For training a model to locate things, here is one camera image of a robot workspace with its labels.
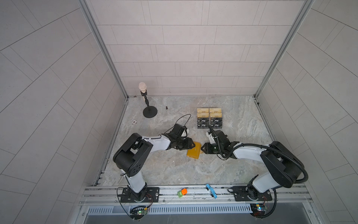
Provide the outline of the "yellow leather card holder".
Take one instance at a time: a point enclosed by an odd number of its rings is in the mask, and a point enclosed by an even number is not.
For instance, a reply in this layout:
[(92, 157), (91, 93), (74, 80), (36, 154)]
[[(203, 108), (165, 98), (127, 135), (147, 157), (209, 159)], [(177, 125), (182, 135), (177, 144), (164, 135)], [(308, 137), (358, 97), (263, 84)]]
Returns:
[(195, 147), (192, 149), (189, 149), (186, 153), (187, 157), (193, 158), (193, 159), (199, 159), (200, 153), (201, 153), (201, 144), (199, 142), (194, 142)]

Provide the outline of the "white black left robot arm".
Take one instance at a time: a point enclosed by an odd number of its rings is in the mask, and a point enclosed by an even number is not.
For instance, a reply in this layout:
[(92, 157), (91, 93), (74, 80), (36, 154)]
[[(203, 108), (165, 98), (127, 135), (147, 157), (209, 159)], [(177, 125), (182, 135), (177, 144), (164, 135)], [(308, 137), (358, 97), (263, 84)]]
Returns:
[(195, 147), (194, 141), (189, 138), (187, 127), (175, 124), (169, 133), (162, 133), (154, 137), (144, 137), (133, 133), (114, 154), (113, 161), (125, 174), (130, 190), (139, 194), (147, 184), (141, 169), (149, 154), (169, 149), (189, 150)]

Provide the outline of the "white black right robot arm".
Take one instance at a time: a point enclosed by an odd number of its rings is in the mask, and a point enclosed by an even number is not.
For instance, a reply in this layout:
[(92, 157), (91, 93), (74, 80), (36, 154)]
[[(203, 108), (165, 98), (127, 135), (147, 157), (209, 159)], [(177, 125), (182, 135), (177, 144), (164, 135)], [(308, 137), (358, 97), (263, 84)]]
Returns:
[(222, 160), (248, 159), (266, 166), (268, 171), (253, 177), (246, 186), (245, 191), (251, 198), (270, 189), (291, 188), (309, 179), (303, 163), (278, 141), (268, 145), (230, 142), (221, 130), (213, 129), (208, 130), (206, 136), (209, 142), (201, 148), (205, 154), (216, 154)]

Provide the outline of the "black VIP card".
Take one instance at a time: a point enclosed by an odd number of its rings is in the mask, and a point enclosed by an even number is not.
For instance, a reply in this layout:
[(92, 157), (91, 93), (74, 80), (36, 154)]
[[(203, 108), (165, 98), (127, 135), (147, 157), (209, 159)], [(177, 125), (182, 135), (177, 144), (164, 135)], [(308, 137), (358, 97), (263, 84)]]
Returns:
[(209, 126), (210, 125), (207, 122), (197, 124), (198, 129), (207, 129)]
[(210, 118), (210, 122), (211, 122), (211, 123), (222, 122), (222, 118)]
[(208, 123), (210, 121), (210, 118), (197, 118), (197, 122), (200, 124)]
[(222, 129), (222, 122), (214, 122), (214, 123), (211, 123), (211, 128), (213, 129)]

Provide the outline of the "gold VIP card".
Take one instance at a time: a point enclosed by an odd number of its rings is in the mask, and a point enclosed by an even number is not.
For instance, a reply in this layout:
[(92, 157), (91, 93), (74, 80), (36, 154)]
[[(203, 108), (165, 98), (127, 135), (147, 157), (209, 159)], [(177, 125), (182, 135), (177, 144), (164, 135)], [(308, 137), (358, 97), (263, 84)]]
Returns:
[(209, 108), (197, 108), (197, 113), (209, 113)]
[(222, 118), (222, 113), (210, 113), (211, 118)]
[(209, 118), (209, 113), (197, 113), (197, 118)]
[(210, 113), (222, 113), (222, 109), (221, 108), (210, 108), (209, 112)]

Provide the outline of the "black microphone stand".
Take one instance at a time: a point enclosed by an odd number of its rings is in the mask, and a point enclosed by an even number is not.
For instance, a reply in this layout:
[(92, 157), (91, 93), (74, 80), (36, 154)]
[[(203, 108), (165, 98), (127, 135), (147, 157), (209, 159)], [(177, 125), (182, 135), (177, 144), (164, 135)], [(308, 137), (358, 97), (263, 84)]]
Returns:
[(154, 106), (149, 105), (149, 100), (147, 98), (147, 86), (144, 82), (139, 83), (139, 89), (141, 92), (141, 96), (145, 99), (146, 108), (143, 110), (143, 115), (146, 118), (153, 118), (157, 115), (158, 110)]

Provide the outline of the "green orange connector block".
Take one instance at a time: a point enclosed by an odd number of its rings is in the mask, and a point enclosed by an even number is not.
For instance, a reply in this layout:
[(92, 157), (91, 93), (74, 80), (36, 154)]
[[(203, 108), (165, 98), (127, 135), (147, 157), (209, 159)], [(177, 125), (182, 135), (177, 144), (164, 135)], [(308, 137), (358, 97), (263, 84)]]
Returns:
[(182, 197), (185, 196), (187, 193), (188, 193), (187, 188), (183, 188), (183, 189), (181, 189), (181, 190), (179, 190), (179, 191), (177, 192), (177, 195), (178, 195), (179, 198), (182, 198)]

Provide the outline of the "right green circuit board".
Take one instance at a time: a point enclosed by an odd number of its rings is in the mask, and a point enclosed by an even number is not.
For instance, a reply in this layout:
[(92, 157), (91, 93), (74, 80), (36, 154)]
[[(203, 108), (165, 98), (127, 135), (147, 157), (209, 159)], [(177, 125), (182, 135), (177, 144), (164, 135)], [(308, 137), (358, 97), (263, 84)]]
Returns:
[(252, 203), (250, 207), (252, 210), (251, 215), (254, 217), (264, 216), (267, 211), (267, 207), (263, 203)]

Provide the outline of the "green circuit board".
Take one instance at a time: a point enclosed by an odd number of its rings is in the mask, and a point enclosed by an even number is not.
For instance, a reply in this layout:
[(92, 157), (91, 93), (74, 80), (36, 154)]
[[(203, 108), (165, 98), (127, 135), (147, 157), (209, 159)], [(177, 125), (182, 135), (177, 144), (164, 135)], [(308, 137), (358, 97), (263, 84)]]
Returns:
[(251, 215), (254, 217), (264, 216), (267, 211), (267, 207), (263, 203), (252, 203), (250, 207), (252, 210)]
[(143, 218), (149, 211), (147, 206), (137, 206), (130, 210), (130, 217), (134, 220), (140, 220)]

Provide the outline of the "left green circuit board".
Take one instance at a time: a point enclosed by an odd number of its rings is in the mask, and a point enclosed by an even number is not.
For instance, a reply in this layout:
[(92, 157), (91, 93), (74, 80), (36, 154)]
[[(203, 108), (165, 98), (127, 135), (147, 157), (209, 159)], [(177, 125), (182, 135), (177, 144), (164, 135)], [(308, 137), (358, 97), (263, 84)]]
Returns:
[(149, 211), (147, 206), (137, 206), (130, 210), (130, 217), (134, 220), (140, 220), (143, 218)]

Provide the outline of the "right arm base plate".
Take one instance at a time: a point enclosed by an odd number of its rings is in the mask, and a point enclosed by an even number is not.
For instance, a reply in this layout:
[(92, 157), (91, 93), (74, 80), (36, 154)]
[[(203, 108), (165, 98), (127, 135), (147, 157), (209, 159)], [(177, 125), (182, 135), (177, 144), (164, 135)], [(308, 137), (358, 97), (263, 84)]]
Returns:
[(248, 188), (247, 186), (232, 186), (228, 192), (234, 195), (237, 202), (251, 202), (251, 201), (272, 201), (272, 195), (269, 190), (260, 193), (255, 188)]

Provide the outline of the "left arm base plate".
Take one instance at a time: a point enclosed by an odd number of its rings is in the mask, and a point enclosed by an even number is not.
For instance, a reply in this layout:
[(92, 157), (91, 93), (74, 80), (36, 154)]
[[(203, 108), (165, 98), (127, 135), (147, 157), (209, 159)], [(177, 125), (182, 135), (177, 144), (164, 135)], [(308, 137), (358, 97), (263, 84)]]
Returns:
[(135, 193), (129, 187), (123, 189), (120, 196), (122, 203), (157, 203), (159, 187), (144, 187), (139, 193)]

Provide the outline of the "aluminium front rail frame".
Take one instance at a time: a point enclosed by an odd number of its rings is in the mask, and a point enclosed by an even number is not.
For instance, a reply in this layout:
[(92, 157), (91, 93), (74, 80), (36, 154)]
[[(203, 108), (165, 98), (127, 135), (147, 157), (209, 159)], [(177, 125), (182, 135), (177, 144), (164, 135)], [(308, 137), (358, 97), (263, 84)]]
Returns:
[[(291, 188), (269, 190), (272, 201), (237, 202), (228, 189), (234, 185), (161, 185), (157, 203), (122, 203), (120, 194), (125, 187), (86, 187), (79, 200), (83, 215), (127, 215), (137, 206), (149, 207), (148, 215), (168, 214), (235, 214), (252, 213), (250, 204), (263, 203), (267, 211), (274, 205), (293, 203), (302, 205), (308, 214), (315, 210), (314, 202), (304, 184)], [(179, 198), (177, 192), (187, 188), (188, 193)]]

